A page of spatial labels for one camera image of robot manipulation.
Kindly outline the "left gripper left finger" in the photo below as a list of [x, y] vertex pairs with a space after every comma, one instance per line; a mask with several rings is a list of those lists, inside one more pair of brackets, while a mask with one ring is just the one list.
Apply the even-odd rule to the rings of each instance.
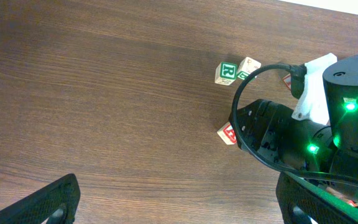
[[72, 224], [80, 195], [75, 174], [67, 174], [0, 210], [0, 223]]

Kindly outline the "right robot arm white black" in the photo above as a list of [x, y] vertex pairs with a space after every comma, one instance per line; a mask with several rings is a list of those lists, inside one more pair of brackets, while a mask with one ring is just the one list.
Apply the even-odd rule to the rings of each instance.
[[321, 83], [329, 116], [323, 124], [268, 100], [240, 108], [244, 84], [234, 95], [229, 122], [238, 146], [265, 166], [358, 194], [358, 55], [326, 68]]

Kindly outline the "red E letter block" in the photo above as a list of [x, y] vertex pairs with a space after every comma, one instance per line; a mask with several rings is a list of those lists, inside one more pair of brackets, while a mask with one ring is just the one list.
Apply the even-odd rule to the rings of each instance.
[[287, 74], [282, 78], [282, 81], [284, 82], [285, 86], [291, 90], [291, 74]]

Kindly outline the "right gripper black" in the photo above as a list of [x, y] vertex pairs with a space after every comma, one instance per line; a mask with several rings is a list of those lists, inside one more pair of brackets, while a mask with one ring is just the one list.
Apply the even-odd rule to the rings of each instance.
[[239, 148], [255, 152], [263, 163], [278, 170], [283, 167], [296, 170], [315, 170], [316, 154], [309, 151], [316, 134], [316, 124], [310, 120], [298, 121], [291, 117], [293, 110], [272, 101], [256, 100], [237, 110]]

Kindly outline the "red A letter block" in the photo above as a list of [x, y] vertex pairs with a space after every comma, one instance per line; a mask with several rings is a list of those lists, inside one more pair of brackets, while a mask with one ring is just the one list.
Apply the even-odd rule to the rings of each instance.
[[227, 122], [223, 127], [221, 127], [217, 131], [217, 134], [227, 145], [233, 145], [237, 143], [236, 135], [230, 122]]

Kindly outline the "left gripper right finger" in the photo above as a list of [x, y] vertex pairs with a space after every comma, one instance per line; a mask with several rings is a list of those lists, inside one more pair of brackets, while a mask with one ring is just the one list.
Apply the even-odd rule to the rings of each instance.
[[358, 223], [358, 209], [292, 173], [279, 175], [276, 196], [283, 222]]

